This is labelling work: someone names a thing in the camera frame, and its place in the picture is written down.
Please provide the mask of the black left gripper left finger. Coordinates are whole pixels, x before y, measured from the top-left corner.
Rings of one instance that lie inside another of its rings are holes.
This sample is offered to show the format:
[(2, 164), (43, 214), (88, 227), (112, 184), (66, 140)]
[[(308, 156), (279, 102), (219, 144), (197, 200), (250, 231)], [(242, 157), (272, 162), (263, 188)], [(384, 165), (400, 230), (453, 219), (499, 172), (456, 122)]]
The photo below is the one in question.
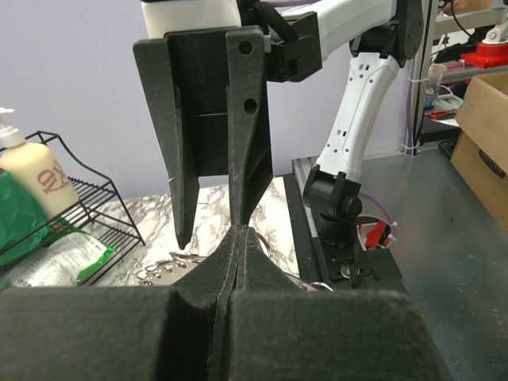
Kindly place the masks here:
[(236, 288), (242, 228), (229, 228), (217, 249), (174, 284), (170, 355), (177, 380), (225, 380), (229, 297)]

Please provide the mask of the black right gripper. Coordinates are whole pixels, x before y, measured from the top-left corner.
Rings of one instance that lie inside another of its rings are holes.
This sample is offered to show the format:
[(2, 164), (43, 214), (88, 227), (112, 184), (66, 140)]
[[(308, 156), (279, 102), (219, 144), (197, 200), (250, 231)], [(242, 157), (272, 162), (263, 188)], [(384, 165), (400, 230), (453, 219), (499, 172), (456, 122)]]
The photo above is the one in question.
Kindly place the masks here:
[(133, 54), (167, 170), (175, 236), (191, 242), (198, 177), (229, 176), (234, 225), (273, 178), (264, 34), (258, 26), (167, 33)]

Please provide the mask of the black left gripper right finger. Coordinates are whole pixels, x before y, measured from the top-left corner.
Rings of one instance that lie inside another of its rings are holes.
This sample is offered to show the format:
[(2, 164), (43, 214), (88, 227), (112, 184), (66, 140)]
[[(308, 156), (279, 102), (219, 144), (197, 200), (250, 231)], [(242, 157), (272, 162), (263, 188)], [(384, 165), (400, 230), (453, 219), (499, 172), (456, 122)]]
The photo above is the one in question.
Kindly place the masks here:
[(302, 291), (263, 253), (253, 229), (236, 281), (233, 378), (333, 379), (333, 294)]

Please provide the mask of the metal disc with keyrings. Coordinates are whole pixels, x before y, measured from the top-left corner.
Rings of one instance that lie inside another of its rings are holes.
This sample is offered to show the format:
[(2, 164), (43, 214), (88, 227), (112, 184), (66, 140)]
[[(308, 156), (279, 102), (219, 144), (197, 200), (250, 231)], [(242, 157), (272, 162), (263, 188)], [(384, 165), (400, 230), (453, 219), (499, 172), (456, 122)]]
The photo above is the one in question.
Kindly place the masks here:
[[(280, 270), (277, 266), (270, 267), (268, 263), (275, 258), (275, 250), (268, 241), (257, 233), (261, 251), (268, 257), (267, 261), (257, 261), (261, 268), (255, 268), (250, 275), (240, 275), (240, 270), (247, 270), (247, 264), (238, 266), (238, 271), (232, 285), (233, 290), (263, 290), (263, 291), (295, 291), (319, 292), (333, 289), (323, 282), (307, 283), (299, 277)], [(141, 286), (170, 286), (180, 281), (188, 273), (197, 268), (206, 256), (196, 254), (182, 254), (171, 252), (169, 258), (157, 260), (136, 273), (138, 284)]]

